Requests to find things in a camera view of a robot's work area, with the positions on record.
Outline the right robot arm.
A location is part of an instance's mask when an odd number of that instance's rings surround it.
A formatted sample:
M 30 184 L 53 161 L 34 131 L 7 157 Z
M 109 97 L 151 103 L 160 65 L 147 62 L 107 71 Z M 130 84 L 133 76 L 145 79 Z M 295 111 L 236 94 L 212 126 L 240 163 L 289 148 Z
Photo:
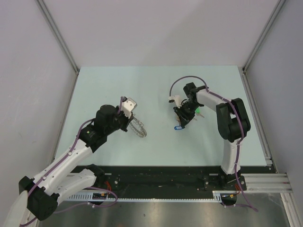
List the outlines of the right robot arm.
M 240 98 L 228 100 L 210 91 L 207 86 L 196 87 L 194 83 L 186 84 L 183 91 L 187 99 L 179 95 L 169 96 L 169 102 L 176 105 L 173 109 L 179 126 L 175 129 L 184 129 L 194 119 L 199 107 L 206 106 L 216 113 L 217 129 L 224 140 L 218 184 L 222 189 L 229 190 L 240 176 L 241 142 L 251 129 L 244 102 Z

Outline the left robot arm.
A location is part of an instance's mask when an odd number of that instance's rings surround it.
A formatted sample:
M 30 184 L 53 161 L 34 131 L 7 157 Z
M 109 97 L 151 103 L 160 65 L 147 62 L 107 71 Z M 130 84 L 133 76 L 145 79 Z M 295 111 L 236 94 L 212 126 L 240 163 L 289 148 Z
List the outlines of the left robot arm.
M 102 146 L 110 134 L 127 131 L 136 107 L 137 103 L 130 98 L 118 106 L 102 105 L 95 118 L 80 126 L 75 141 L 61 156 L 34 177 L 24 176 L 19 181 L 19 192 L 27 192 L 26 209 L 34 219 L 47 219 L 65 198 L 82 189 L 99 189 L 104 185 L 103 172 L 95 165 L 88 166 L 69 182 L 63 183 L 63 180 L 79 162 Z

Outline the metal disc with keyrings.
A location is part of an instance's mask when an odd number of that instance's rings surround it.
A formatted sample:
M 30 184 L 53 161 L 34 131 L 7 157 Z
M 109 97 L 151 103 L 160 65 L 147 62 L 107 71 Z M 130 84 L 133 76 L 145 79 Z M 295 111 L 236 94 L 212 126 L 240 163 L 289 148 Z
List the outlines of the metal disc with keyrings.
M 129 128 L 140 138 L 144 138 L 147 136 L 147 131 L 144 127 L 144 124 L 135 116 L 129 123 Z

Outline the blue key tag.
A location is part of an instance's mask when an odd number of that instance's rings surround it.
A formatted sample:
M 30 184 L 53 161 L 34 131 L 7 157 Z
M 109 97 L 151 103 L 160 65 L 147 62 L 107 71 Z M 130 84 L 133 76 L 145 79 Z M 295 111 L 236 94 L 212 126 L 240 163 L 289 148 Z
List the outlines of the blue key tag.
M 182 130 L 184 128 L 185 128 L 185 124 L 182 122 L 179 122 L 179 124 L 174 127 L 174 130 Z

